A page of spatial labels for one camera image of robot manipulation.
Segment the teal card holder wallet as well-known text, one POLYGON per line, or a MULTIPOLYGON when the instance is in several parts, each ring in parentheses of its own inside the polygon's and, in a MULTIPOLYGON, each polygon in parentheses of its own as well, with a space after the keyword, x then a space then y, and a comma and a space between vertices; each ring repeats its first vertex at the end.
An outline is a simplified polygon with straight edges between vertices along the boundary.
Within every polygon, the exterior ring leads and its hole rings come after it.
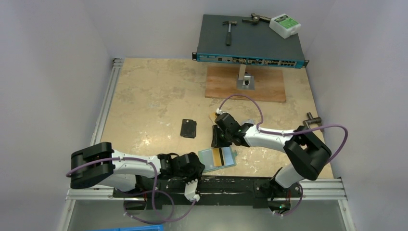
POLYGON ((199 151, 198 157, 206 173, 236 166, 237 152, 230 147, 210 148, 199 151))

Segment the black credit card stack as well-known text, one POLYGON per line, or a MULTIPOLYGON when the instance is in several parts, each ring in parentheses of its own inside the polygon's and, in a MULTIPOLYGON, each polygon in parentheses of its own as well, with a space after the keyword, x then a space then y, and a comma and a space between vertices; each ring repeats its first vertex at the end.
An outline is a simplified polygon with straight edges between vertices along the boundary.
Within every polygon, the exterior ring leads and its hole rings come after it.
POLYGON ((181 123, 180 136, 194 139, 196 137, 197 122, 192 119, 183 119, 181 123))

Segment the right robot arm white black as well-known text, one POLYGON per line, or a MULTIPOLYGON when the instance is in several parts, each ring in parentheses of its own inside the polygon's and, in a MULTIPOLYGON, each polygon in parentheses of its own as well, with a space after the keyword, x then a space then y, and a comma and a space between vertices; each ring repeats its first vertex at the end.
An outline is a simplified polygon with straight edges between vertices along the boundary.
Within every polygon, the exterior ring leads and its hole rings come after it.
POLYGON ((280 169, 270 183, 271 192, 281 196, 295 183, 316 180, 332 155, 326 144, 306 127, 277 131, 257 127, 253 123, 239 124, 229 113, 215 113, 213 148, 231 145, 263 147, 285 153, 290 164, 280 169))

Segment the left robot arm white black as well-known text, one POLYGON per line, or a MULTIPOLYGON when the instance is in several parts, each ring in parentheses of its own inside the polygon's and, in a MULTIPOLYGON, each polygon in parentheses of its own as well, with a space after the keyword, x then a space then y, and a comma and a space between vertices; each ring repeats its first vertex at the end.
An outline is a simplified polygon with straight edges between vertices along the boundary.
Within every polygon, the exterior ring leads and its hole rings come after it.
POLYGON ((139 156, 115 150, 110 142, 101 142, 72 153, 66 176, 72 189, 104 185, 137 197, 143 192, 143 183, 137 176, 153 180, 177 177, 189 183, 199 180, 204 168, 194 152, 139 156))

